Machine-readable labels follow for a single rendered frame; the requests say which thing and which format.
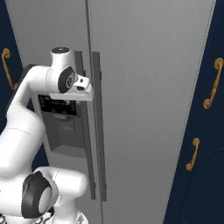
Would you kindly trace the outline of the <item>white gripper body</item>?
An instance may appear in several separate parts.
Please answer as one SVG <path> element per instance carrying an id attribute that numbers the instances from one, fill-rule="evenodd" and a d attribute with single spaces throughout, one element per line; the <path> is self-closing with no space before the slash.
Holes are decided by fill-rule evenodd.
<path id="1" fill-rule="evenodd" d="M 64 94 L 50 93 L 49 95 L 54 100 L 91 102 L 94 99 L 94 90 L 91 84 L 83 90 L 78 90 L 77 86 L 73 85 L 73 87 Z"/>

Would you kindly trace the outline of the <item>plain grey fridge door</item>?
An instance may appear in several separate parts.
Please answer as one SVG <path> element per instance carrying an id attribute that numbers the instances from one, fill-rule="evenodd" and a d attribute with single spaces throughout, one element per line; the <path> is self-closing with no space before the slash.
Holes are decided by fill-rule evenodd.
<path id="1" fill-rule="evenodd" d="M 163 224 L 216 0 L 88 0 L 105 224 Z"/>

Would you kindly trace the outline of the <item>grey fridge door with dispenser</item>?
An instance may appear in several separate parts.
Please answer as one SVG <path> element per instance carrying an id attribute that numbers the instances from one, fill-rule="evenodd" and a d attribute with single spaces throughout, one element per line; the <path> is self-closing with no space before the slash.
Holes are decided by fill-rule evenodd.
<path id="1" fill-rule="evenodd" d="M 82 51 L 83 68 L 92 76 L 92 56 L 88 22 L 88 0 L 6 0 L 22 63 L 49 66 L 50 51 L 66 46 Z M 67 118 L 40 112 L 46 122 L 45 153 L 50 166 L 82 172 L 88 177 L 88 163 L 80 116 Z M 87 115 L 94 167 L 96 199 L 91 199 L 89 182 L 84 196 L 75 200 L 89 224 L 103 224 L 99 187 L 97 144 L 95 141 L 95 104 L 87 102 Z"/>

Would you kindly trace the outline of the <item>navy cupboard door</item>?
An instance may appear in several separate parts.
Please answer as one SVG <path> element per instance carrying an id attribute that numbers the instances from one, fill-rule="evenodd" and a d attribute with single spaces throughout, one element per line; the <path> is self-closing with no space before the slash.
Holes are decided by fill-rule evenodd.
<path id="1" fill-rule="evenodd" d="M 6 149 L 4 154 L 0 154 L 0 161 L 4 159 L 10 145 L 13 144 L 16 149 L 11 153 L 12 165 L 24 163 L 31 167 L 32 172 L 35 172 L 39 167 L 48 166 L 43 146 L 45 125 L 34 111 L 31 100 L 34 93 L 29 87 L 23 87 L 22 90 L 25 103 L 15 105 L 10 111 L 12 113 L 10 121 L 7 122 L 6 113 L 15 91 L 11 89 L 4 71 L 2 62 L 4 48 L 10 50 L 11 60 L 7 63 L 10 67 L 10 75 L 14 81 L 21 83 L 34 64 L 22 66 L 6 3 L 4 0 L 0 0 L 0 134 L 4 131 L 7 123 L 14 129 L 12 136 L 6 134 L 4 137 L 0 137 L 0 151 L 4 147 Z"/>
<path id="2" fill-rule="evenodd" d="M 195 137 L 199 149 L 187 171 Z M 163 224 L 224 224 L 224 126 L 187 127 Z"/>
<path id="3" fill-rule="evenodd" d="M 203 101 L 210 97 L 218 71 L 214 61 L 224 59 L 224 0 L 216 0 L 206 48 L 199 70 L 196 89 L 192 100 L 189 121 L 193 129 L 206 125 L 224 126 L 224 66 L 220 81 L 209 109 L 203 108 Z"/>

